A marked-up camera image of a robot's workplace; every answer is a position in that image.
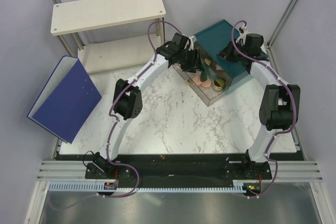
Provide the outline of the smoked clear drawer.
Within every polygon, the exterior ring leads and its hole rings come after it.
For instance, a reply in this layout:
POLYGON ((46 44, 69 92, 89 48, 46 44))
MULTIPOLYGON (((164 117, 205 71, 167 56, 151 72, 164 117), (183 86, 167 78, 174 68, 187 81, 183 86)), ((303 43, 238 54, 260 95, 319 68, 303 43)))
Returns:
POLYGON ((207 73, 207 78, 213 81, 217 78, 223 78, 226 80, 225 87, 229 88, 233 77, 199 43, 196 42, 194 47, 195 49, 199 50, 199 56, 204 66, 205 72, 207 73))
POLYGON ((213 105, 227 94, 228 88, 226 87, 219 91, 215 90, 213 80, 211 80, 211 85, 206 88, 195 82, 196 76, 199 76, 198 73, 183 72, 178 64, 173 65, 173 68, 206 106, 213 105))

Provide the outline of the pink makeup sponge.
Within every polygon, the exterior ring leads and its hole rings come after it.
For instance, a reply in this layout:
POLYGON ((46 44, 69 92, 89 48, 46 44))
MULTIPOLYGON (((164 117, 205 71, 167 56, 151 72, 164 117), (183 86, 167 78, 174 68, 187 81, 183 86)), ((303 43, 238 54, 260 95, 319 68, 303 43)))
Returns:
POLYGON ((199 75, 195 75, 195 76, 193 77, 193 82, 194 82, 197 86, 201 85, 201 83, 202 83, 202 81, 201 81, 201 77, 200 77, 199 75))
POLYGON ((209 88, 212 85, 211 80, 207 80, 201 83, 201 86, 204 88, 209 88))

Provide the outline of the gold cosmetic jar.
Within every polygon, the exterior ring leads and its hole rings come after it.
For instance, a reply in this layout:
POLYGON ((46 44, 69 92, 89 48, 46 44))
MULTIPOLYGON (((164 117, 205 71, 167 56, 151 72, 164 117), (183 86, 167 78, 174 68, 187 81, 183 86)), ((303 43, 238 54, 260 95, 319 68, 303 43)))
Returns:
POLYGON ((213 89, 217 92, 222 91, 226 85, 226 80, 223 78, 217 78, 213 81, 213 89))

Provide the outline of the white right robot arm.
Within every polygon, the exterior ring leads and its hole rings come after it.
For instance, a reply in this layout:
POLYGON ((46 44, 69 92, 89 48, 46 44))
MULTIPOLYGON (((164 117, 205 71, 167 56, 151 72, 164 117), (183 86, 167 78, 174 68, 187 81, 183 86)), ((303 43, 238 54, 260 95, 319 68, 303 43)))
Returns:
POLYGON ((262 35, 241 33, 218 54, 229 62, 241 62, 264 90, 259 108, 260 130, 253 145, 246 151, 239 172, 248 179, 271 178, 269 155, 276 137, 292 131, 297 122, 300 87, 289 84, 274 71, 267 57, 262 56, 262 35))

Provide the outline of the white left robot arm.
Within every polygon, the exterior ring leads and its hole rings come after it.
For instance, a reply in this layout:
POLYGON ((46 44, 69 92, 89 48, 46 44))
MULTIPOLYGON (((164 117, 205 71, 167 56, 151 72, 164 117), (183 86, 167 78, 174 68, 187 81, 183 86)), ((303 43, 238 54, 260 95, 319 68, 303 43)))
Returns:
POLYGON ((175 33, 171 41, 154 49, 154 56, 134 76, 116 82, 113 104, 109 116, 114 124, 101 150, 93 155, 93 162, 87 164, 86 179, 111 179, 118 170, 116 163, 119 147, 130 123, 143 108, 142 91, 162 72, 174 64, 180 65, 184 72, 204 71, 199 49, 194 47, 195 36, 186 37, 175 33))

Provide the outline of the teal drawer cabinet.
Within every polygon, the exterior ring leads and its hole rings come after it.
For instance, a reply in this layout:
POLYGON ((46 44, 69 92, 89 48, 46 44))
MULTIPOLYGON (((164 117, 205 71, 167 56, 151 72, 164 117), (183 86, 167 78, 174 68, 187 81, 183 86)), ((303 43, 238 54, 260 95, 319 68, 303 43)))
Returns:
POLYGON ((251 79, 246 70, 247 59, 238 54, 232 43, 232 38, 239 37, 239 31, 235 29, 231 36, 232 28, 223 19, 195 34, 195 46, 200 48, 202 59, 210 61, 210 65, 205 63, 204 68, 210 71, 211 77, 226 81, 224 90, 228 94, 251 79))

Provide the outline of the white two-tier shelf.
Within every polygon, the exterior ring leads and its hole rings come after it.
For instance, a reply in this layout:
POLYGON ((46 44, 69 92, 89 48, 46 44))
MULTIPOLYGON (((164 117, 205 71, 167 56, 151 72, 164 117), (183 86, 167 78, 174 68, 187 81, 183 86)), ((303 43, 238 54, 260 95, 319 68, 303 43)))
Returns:
POLYGON ((78 58, 87 73, 97 73, 147 63, 153 49, 165 42, 164 24, 145 35, 84 46, 77 33, 148 20, 162 21, 163 0, 79 0, 55 4, 51 34, 71 34, 78 46, 78 58))

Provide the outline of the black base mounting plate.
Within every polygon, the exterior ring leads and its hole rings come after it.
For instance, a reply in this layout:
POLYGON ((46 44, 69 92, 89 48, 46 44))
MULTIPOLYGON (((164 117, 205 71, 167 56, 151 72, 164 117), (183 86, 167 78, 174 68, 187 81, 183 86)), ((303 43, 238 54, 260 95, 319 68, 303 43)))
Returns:
MULTIPOLYGON (((81 168, 93 162, 94 154, 56 155, 57 161, 79 162, 81 168)), ((115 160, 122 164, 111 179, 116 179, 119 186, 144 188, 158 187, 229 187, 236 180, 260 182, 272 179, 272 173, 280 172, 275 168, 289 163, 298 164, 303 161, 301 151, 296 153, 272 153, 269 162, 271 178, 260 176, 257 179, 247 178, 237 169, 244 154, 120 154, 115 160)))

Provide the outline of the aluminium front rail frame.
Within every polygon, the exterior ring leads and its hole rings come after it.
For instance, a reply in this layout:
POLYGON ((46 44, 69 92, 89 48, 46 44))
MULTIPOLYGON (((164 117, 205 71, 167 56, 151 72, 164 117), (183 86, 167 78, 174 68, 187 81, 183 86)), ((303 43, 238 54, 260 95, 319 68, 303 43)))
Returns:
POLYGON ((315 161, 295 154, 273 153, 255 163, 246 153, 234 154, 121 154, 113 162, 101 152, 62 155, 55 151, 38 173, 25 223, 46 221, 43 212, 51 192, 84 193, 94 197, 143 194, 231 194, 257 203, 277 183, 308 183, 321 188, 315 161))

